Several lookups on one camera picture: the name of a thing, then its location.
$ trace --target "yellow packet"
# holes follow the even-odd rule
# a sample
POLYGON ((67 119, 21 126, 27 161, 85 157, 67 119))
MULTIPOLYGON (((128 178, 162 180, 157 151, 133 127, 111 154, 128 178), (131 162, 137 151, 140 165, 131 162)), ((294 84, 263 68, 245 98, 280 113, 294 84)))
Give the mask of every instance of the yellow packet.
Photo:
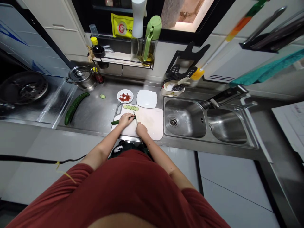
POLYGON ((111 13, 112 30, 114 37, 132 38, 133 18, 128 16, 119 16, 111 13))

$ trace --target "hand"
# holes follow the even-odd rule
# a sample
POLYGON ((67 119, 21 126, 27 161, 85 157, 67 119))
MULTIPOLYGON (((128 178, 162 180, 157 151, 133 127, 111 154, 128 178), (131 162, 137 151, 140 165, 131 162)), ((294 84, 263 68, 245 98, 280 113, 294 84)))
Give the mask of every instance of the hand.
POLYGON ((120 117, 118 125, 121 126, 122 128, 126 128, 133 121, 133 119, 134 119, 133 114, 125 113, 120 117))
POLYGON ((136 134, 143 138, 145 137, 146 135, 148 135, 148 129, 146 128, 145 125, 143 125, 141 122, 138 122, 137 124, 137 128, 136 128, 136 134))

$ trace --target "person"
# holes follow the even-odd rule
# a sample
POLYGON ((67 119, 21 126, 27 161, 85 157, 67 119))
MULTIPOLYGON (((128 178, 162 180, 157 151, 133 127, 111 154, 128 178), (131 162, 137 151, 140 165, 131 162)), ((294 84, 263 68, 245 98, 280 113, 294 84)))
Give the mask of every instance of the person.
POLYGON ((131 113, 122 115, 116 128, 67 171, 70 177, 60 177, 7 228, 229 227, 140 122, 136 133, 154 161, 135 149, 108 159, 133 119, 131 113))

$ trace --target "chopped red chili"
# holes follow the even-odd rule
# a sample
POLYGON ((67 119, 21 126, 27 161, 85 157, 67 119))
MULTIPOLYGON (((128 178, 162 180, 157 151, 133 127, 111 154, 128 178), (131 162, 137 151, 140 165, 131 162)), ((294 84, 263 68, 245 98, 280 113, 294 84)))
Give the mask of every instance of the chopped red chili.
POLYGON ((125 95, 125 94, 122 94, 120 95, 120 98, 119 98, 121 101, 129 101, 131 99, 131 96, 130 95, 125 95))

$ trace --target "sink drain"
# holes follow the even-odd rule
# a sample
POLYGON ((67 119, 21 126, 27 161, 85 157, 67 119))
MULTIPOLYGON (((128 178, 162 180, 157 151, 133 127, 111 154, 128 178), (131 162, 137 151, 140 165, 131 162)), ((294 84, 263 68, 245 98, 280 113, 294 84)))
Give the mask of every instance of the sink drain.
POLYGON ((170 124, 172 127, 177 127, 178 124, 179 124, 178 119, 175 119, 175 118, 169 119, 169 124, 170 124))

